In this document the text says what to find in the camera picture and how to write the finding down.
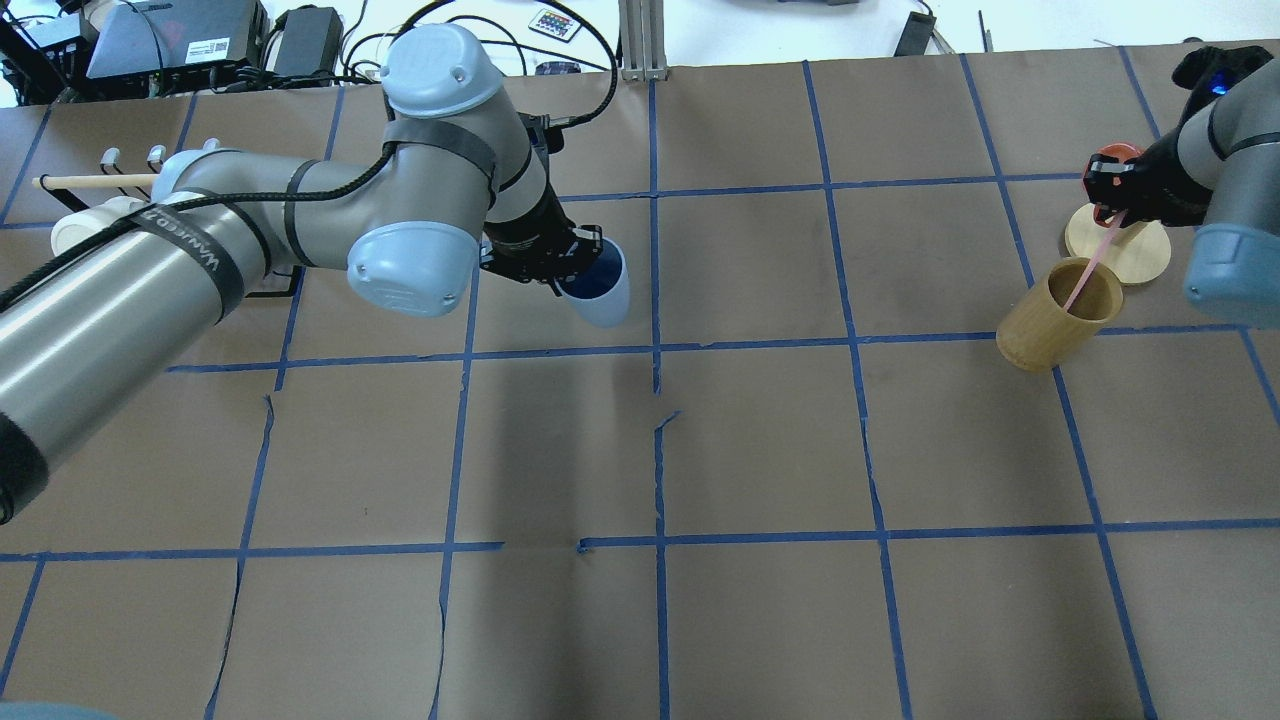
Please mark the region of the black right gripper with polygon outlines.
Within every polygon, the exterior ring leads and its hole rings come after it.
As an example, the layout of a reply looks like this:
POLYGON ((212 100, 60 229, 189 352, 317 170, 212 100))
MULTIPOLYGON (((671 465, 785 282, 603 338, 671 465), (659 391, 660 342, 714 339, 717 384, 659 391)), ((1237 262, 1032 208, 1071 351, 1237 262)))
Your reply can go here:
POLYGON ((1084 191, 1093 206, 1093 223, 1123 227, 1139 222, 1199 225, 1212 197, 1181 164, 1175 135, 1162 137, 1129 160, 1091 158, 1084 167, 1084 191))

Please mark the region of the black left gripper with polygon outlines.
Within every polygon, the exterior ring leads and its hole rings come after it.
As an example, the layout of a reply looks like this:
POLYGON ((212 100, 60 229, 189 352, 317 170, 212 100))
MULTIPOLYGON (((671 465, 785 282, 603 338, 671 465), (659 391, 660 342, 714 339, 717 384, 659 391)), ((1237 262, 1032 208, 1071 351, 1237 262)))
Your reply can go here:
POLYGON ((480 254, 481 270, 522 284, 547 284, 556 297, 563 297, 563 286, 580 279, 604 251, 602 228, 571 220, 549 184, 522 215, 486 222, 483 232, 488 246, 480 254))

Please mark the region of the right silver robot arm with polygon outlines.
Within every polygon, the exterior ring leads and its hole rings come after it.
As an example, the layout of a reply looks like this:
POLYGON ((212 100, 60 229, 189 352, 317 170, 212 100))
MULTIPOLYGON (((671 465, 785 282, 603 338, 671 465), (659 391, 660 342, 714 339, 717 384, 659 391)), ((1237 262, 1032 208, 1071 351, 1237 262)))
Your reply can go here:
POLYGON ((1279 64, 1257 45, 1203 46, 1171 79, 1189 96, 1175 127, 1135 156, 1100 150, 1082 183, 1098 222, 1157 222, 1196 236, 1181 283, 1197 311, 1279 322, 1279 64))

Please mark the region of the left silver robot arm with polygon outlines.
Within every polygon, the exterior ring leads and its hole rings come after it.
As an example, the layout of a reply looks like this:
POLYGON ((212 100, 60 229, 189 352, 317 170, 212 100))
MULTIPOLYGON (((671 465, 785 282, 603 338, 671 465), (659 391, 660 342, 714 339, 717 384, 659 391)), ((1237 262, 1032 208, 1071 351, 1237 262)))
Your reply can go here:
POLYGON ((594 325, 626 318, 625 252, 566 214, 532 118, 475 35, 410 24, 380 76, 390 119, 367 167, 178 152, 151 202, 3 292, 4 521, 274 270, 340 272, 406 316, 452 313, 489 272, 548 286, 594 325))

